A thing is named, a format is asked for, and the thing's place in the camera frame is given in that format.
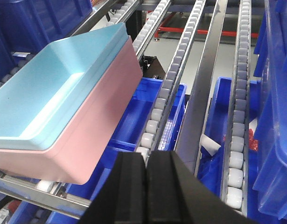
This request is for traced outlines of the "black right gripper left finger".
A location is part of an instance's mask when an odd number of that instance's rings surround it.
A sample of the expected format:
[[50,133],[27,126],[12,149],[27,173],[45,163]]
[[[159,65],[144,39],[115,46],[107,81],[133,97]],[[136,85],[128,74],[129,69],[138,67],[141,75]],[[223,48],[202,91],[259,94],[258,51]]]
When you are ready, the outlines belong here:
[[144,224],[146,167],[140,153],[119,152],[102,189],[80,224]]

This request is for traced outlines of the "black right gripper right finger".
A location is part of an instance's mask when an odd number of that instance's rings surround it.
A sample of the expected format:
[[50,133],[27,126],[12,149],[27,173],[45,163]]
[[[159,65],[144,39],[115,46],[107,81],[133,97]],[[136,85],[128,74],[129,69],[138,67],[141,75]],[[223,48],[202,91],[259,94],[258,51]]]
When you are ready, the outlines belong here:
[[174,151],[153,151],[147,164],[149,224],[253,224],[201,184]]

